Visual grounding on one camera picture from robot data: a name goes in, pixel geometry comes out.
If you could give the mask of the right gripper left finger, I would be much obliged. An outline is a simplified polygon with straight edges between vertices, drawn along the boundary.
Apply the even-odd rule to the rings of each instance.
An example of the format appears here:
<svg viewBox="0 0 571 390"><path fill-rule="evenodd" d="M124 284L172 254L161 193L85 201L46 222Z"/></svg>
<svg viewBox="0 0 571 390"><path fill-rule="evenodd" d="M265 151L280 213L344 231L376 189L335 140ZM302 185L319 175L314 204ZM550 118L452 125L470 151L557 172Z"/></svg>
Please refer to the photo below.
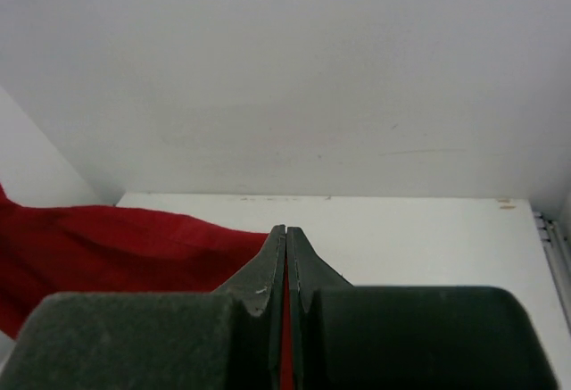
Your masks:
<svg viewBox="0 0 571 390"><path fill-rule="evenodd" d="M15 389L276 389L286 229L210 293L48 296L12 350Z"/></svg>

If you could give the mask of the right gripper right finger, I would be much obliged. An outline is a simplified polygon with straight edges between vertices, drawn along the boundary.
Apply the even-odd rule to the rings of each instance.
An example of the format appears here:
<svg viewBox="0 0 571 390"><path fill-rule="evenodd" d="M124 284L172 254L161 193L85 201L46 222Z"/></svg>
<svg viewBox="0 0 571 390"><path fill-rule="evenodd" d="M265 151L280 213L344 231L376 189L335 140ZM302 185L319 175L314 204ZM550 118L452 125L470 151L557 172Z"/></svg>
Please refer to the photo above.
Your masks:
<svg viewBox="0 0 571 390"><path fill-rule="evenodd" d="M495 286L355 286L286 233L296 389L554 389L518 299Z"/></svg>

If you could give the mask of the red t-shirt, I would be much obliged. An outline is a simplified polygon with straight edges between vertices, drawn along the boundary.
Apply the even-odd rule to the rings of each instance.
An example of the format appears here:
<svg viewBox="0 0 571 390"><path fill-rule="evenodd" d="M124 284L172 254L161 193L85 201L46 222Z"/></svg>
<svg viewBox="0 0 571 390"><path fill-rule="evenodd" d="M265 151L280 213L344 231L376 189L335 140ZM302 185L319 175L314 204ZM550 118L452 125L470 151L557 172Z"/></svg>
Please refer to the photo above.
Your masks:
<svg viewBox="0 0 571 390"><path fill-rule="evenodd" d="M210 293L262 248L269 233L223 228L137 208L34 208L1 201L1 329L17 343L32 312L61 293ZM286 293L279 386L293 388ZM12 353L1 371L12 387Z"/></svg>

